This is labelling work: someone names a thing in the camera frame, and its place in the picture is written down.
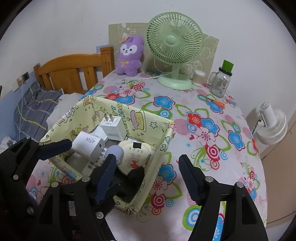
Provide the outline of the black phone stand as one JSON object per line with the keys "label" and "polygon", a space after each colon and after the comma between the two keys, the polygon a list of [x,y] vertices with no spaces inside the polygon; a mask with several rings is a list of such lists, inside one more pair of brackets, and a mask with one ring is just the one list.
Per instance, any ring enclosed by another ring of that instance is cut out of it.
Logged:
{"label": "black phone stand", "polygon": [[144,179],[144,167],[140,166],[132,169],[128,174],[124,174],[116,167],[112,178],[112,184],[118,184],[119,190],[116,195],[123,201],[129,203],[137,194]]}

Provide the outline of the round cream compact mirror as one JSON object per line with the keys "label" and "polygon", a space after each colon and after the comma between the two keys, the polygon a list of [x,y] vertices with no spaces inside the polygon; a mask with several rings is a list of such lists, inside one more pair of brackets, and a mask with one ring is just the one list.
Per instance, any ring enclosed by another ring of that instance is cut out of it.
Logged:
{"label": "round cream compact mirror", "polygon": [[122,141],[119,146],[123,150],[123,158],[118,168],[125,175],[140,166],[145,168],[151,158],[152,149],[148,143]]}

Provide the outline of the white air conditioner remote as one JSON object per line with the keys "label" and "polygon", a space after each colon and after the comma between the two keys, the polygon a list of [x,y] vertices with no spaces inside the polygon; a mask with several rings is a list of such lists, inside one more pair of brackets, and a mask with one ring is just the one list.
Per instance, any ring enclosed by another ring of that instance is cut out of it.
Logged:
{"label": "white air conditioner remote", "polygon": [[123,149],[107,141],[108,137],[100,126],[92,133],[81,131],[72,142],[73,154],[67,159],[67,164],[84,176],[89,176],[96,167],[101,166],[109,154],[114,155],[116,163],[120,164]]}

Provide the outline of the yellow fabric storage box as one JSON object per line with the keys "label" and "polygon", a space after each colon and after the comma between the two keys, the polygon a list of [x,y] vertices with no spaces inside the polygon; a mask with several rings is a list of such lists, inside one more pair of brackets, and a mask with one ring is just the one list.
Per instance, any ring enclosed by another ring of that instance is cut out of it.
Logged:
{"label": "yellow fabric storage box", "polygon": [[43,136],[43,144],[70,140],[72,148],[51,158],[68,177],[93,174],[112,154],[115,207],[137,214],[148,196],[163,196],[168,181],[158,173],[174,133],[174,123],[147,111],[89,95],[78,101]]}

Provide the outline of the beige wooden door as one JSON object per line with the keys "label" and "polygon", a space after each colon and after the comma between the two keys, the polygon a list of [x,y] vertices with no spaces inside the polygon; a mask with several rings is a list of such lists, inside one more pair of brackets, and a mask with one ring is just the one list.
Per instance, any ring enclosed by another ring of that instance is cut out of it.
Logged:
{"label": "beige wooden door", "polygon": [[267,227],[281,225],[295,215],[295,114],[286,136],[262,154],[267,187]]}

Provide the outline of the floral tablecloth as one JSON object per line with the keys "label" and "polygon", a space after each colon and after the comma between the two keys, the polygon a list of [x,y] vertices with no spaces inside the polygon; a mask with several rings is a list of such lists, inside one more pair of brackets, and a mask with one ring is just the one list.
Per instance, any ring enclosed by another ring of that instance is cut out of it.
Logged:
{"label": "floral tablecloth", "polygon": [[[185,154],[194,166],[218,182],[241,182],[267,221],[266,183],[259,151],[249,126],[231,95],[214,97],[207,85],[189,90],[167,88],[141,73],[110,73],[86,96],[97,96],[147,111],[175,124],[159,177],[168,181],[163,196],[148,196],[139,212],[115,207],[107,223],[117,240],[187,240],[200,212],[189,197],[178,169]],[[206,97],[225,104],[221,109]]]}

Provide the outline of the white floor fan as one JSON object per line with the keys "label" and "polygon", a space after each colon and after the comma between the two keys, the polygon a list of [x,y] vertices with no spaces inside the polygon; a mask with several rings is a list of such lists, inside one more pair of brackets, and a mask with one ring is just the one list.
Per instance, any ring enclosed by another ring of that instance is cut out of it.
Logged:
{"label": "white floor fan", "polygon": [[254,127],[258,140],[267,146],[279,143],[287,134],[287,117],[279,109],[265,101],[259,105],[261,118]]}

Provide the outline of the wooden bed headboard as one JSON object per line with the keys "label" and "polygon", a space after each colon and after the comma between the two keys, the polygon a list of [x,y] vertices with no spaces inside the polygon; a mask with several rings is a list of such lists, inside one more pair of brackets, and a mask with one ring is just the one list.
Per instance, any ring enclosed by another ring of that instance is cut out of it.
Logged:
{"label": "wooden bed headboard", "polygon": [[114,49],[100,48],[96,54],[71,54],[54,58],[42,66],[35,65],[34,73],[47,90],[63,89],[66,94],[85,94],[98,83],[97,69],[106,77],[114,70]]}

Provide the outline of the glass mason jar mug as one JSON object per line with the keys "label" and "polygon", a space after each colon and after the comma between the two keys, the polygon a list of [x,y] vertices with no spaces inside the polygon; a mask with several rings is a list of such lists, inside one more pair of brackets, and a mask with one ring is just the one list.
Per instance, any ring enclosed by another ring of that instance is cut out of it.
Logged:
{"label": "glass mason jar mug", "polygon": [[232,73],[223,70],[221,67],[219,67],[218,72],[212,72],[207,82],[210,92],[218,98],[224,97],[230,83],[231,76]]}

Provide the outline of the purple plush toy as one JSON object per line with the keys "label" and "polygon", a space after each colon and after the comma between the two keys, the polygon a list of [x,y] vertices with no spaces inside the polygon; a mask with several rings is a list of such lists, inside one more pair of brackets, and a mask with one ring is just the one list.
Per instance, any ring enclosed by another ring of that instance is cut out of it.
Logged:
{"label": "purple plush toy", "polygon": [[144,40],[140,35],[129,36],[122,42],[115,73],[129,77],[136,76],[142,67],[141,57],[144,53]]}

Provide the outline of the cotton swab container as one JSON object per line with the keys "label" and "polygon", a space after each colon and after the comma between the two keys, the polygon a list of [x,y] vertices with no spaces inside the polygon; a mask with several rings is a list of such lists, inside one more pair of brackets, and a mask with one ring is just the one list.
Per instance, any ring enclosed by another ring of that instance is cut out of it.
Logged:
{"label": "cotton swab container", "polygon": [[192,83],[196,86],[200,86],[203,83],[206,83],[206,74],[202,70],[195,70],[192,77]]}

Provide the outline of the green cup on jar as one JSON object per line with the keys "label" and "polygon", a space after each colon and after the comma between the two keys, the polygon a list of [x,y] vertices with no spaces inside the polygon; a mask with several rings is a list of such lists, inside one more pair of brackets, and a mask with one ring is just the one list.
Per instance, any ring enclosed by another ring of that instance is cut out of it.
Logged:
{"label": "green cup on jar", "polygon": [[233,69],[233,66],[234,66],[234,64],[232,62],[225,59],[223,61],[223,64],[222,64],[221,68],[222,68],[223,71],[231,73],[232,69]]}

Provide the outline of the beige cartoon paper backdrop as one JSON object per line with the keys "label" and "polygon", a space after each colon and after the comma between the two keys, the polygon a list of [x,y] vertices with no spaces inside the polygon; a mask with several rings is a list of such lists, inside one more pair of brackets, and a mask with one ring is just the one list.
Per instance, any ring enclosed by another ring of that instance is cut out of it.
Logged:
{"label": "beige cartoon paper backdrop", "polygon": [[[109,45],[111,45],[114,49],[114,61],[117,61],[118,59],[121,40],[128,36],[135,35],[141,35],[144,37],[147,26],[147,23],[119,23],[110,24],[108,26]],[[201,51],[199,57],[180,67],[179,72],[187,75],[189,78],[192,78],[196,70],[203,71],[206,79],[211,73],[219,40],[206,34],[203,35],[203,38],[203,50]],[[147,45],[144,45],[144,54],[141,58],[141,62],[141,72],[148,72],[149,74],[159,75],[163,72],[170,72],[172,69],[171,65],[156,59]]]}

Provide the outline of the green desk fan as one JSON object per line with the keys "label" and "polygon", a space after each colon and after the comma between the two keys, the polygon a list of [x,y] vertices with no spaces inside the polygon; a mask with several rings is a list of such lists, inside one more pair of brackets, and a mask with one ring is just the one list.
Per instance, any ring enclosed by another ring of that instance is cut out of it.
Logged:
{"label": "green desk fan", "polygon": [[190,89],[192,81],[179,71],[203,50],[203,33],[198,24],[182,13],[165,12],[150,20],[144,39],[156,59],[171,65],[171,71],[161,74],[157,81],[171,89]]}

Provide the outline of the orange handled scissors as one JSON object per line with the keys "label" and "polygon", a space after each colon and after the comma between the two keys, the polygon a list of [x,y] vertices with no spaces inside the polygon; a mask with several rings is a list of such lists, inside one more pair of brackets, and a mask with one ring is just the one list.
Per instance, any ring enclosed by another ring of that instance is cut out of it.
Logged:
{"label": "orange handled scissors", "polygon": [[206,98],[207,100],[209,100],[209,101],[211,101],[211,102],[217,104],[221,109],[224,109],[224,108],[225,108],[225,104],[224,104],[223,102],[219,102],[219,101],[217,101],[217,100],[213,100],[213,99],[208,98],[208,97],[206,97],[206,96],[205,96],[205,98]]}

